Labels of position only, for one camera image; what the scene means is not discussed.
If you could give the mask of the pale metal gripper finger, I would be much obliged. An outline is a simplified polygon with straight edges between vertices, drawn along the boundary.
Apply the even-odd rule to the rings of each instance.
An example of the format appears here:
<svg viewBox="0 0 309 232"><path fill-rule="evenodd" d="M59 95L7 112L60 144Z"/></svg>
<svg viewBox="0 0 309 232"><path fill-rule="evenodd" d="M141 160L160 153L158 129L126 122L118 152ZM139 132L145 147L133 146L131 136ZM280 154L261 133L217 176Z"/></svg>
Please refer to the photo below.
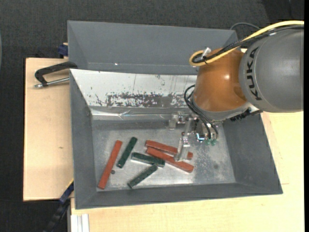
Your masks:
<svg viewBox="0 0 309 232"><path fill-rule="evenodd" d="M179 140L179 144L177 147L177 153L174 159L176 161L182 161L184 159L187 159L189 148L190 148L190 143L189 143L188 136L182 136Z"/></svg>
<svg viewBox="0 0 309 232"><path fill-rule="evenodd" d="M173 112L169 119L169 129L176 129L177 125L186 123L187 114L184 112Z"/></svg>

